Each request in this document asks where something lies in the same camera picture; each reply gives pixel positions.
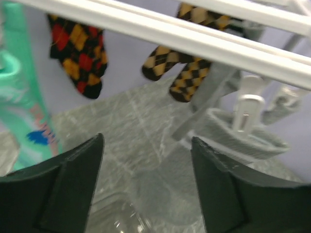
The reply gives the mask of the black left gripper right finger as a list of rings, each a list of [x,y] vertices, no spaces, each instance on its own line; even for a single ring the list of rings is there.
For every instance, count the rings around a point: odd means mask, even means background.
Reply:
[[[311,186],[249,168],[191,140],[191,158],[208,233],[308,233]]]

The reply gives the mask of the white clip sock hanger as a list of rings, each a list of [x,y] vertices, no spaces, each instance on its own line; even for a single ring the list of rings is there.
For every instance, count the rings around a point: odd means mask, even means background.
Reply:
[[[225,63],[305,90],[309,57],[117,1],[26,0],[25,5],[71,20]]]

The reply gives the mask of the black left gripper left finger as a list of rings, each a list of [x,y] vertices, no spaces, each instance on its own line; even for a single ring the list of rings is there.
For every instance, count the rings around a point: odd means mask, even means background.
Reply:
[[[104,152],[99,133],[0,179],[2,233],[83,233]]]

